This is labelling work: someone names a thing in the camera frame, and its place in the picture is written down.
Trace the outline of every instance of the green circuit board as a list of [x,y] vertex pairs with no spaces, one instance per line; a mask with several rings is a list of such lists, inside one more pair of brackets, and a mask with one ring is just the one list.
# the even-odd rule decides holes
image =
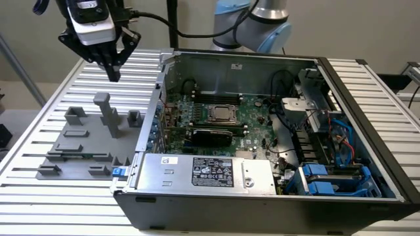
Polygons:
[[208,119],[208,108],[214,104],[195,103],[187,96],[172,94],[168,96],[171,107],[176,104],[176,109],[170,111],[170,119],[176,119],[176,125],[170,122],[166,129],[167,133],[167,153],[170,154],[196,154],[235,156],[236,151],[254,150],[256,159],[266,159],[266,148],[263,148],[263,139],[268,144],[275,139],[274,129],[268,124],[268,106],[263,105],[263,97],[244,95],[242,104],[235,106],[238,123],[247,124],[247,134],[232,138],[232,144],[228,147],[194,147],[188,139],[190,122],[204,123]]

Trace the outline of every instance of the power supply label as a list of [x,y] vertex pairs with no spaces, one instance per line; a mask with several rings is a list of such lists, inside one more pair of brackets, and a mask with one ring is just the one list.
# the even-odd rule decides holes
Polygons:
[[194,158],[192,184],[208,187],[234,187],[232,159]]

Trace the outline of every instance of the white wall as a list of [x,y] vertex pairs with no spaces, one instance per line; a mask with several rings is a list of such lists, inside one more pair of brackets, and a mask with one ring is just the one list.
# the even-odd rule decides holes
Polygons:
[[[126,0],[127,5],[167,17],[166,0]],[[212,33],[216,0],[179,0],[179,27]],[[60,82],[78,56],[58,41],[64,30],[55,1],[44,15],[32,13],[35,0],[0,1],[0,32],[32,78]],[[292,37],[288,54],[366,59],[376,72],[398,73],[420,61],[420,0],[290,0]],[[152,19],[132,24],[143,48],[168,47],[168,29]],[[211,39],[182,39],[180,47],[207,49]],[[19,80],[0,57],[0,80]]]

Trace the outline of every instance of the blue cable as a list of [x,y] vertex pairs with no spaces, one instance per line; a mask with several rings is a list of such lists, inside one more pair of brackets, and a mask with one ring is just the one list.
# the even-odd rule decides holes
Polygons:
[[[348,143],[354,146],[354,128],[350,127],[342,120],[338,120],[336,118],[334,118],[331,121],[336,123],[338,125],[343,126],[348,130]],[[350,164],[351,160],[352,160],[352,152],[350,152],[347,156],[347,160],[346,160],[347,165]]]

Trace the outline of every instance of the metal pole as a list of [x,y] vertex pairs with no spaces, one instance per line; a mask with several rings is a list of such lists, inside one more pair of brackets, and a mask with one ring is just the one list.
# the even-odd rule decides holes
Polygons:
[[24,67],[22,66],[11,48],[7,45],[7,42],[0,34],[0,51],[3,52],[6,59],[8,60],[8,63],[11,64],[18,76],[22,79],[22,82],[24,82],[34,98],[39,102],[40,106],[43,107],[47,103],[46,98],[43,96],[43,93],[38,87],[38,85],[34,83]]
[[[167,0],[168,21],[178,29],[178,0]],[[178,34],[170,29],[170,45],[172,48],[179,48]]]

